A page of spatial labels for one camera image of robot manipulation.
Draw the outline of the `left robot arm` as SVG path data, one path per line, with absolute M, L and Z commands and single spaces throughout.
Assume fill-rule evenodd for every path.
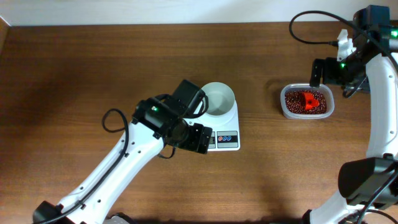
M 170 94 L 140 101 L 128 121 L 122 116 L 122 136 L 96 169 L 57 205 L 44 201 L 33 213 L 34 223 L 103 223 L 115 201 L 137 173 L 165 146 L 200 154 L 208 152 L 212 129 L 189 125 L 208 109 L 208 97 L 183 80 Z

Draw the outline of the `orange measuring scoop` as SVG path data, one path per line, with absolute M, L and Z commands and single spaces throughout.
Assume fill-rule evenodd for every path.
M 310 92 L 302 92 L 304 98 L 305 110 L 312 110 L 320 105 L 319 101 L 314 98 L 314 95 Z

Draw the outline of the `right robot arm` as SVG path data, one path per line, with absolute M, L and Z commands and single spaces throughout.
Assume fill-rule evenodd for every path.
M 371 134 L 365 159 L 343 164 L 338 191 L 308 210 L 302 223 L 361 223 L 367 213 L 397 205 L 397 29 L 372 22 L 356 25 L 349 52 L 313 64 L 310 86 L 369 85 Z

